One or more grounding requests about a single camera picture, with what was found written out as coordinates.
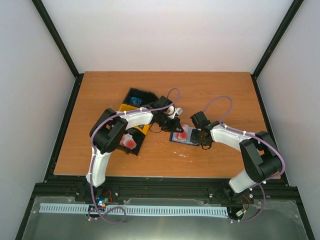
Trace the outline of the black bin with blue cards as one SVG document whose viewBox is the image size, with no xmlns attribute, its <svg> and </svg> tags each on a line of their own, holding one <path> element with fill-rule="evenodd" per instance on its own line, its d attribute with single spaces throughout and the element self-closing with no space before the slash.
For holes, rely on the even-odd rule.
<svg viewBox="0 0 320 240">
<path fill-rule="evenodd" d="M 130 104 L 131 97 L 137 97 L 137 98 L 142 99 L 141 105 L 140 106 L 131 105 Z M 140 89 L 131 87 L 129 89 L 129 91 L 127 92 L 122 103 L 126 104 L 126 105 L 133 106 L 133 107 L 142 107 L 144 105 L 149 105 L 151 103 L 155 103 L 158 100 L 159 100 L 159 97 L 153 92 L 140 90 Z"/>
</svg>

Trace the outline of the blue card holder wallet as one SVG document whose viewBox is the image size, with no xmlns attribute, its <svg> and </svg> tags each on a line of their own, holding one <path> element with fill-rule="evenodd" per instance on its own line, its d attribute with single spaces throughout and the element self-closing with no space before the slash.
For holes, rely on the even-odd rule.
<svg viewBox="0 0 320 240">
<path fill-rule="evenodd" d="M 200 145 L 198 143 L 191 142 L 191 135 L 194 129 L 195 129 L 194 127 L 187 127 L 186 129 L 184 129 L 183 132 L 172 132 L 170 134 L 169 141 L 174 143 L 199 147 Z"/>
</svg>

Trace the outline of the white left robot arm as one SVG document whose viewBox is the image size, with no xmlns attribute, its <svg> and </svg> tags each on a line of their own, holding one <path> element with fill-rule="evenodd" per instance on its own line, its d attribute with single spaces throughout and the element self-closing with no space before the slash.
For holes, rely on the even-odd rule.
<svg viewBox="0 0 320 240">
<path fill-rule="evenodd" d="M 175 102 L 162 96 L 156 102 L 137 107 L 129 111 L 106 109 L 92 127 L 89 136 L 92 155 L 86 180 L 90 186 L 86 195 L 92 201 L 103 198 L 105 173 L 111 154 L 118 148 L 126 130 L 156 123 L 162 131 L 182 133 L 179 115 L 182 108 L 175 107 Z"/>
</svg>

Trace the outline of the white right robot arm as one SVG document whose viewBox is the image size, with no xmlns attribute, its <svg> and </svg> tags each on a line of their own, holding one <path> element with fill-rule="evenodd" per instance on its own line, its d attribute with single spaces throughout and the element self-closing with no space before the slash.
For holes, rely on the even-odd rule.
<svg viewBox="0 0 320 240">
<path fill-rule="evenodd" d="M 229 180 L 229 188 L 233 193 L 242 193 L 283 173 L 284 158 L 269 133 L 240 131 L 219 121 L 210 122 L 202 111 L 190 119 L 195 127 L 190 136 L 193 144 L 209 150 L 213 143 L 220 143 L 241 153 L 244 170 Z"/>
</svg>

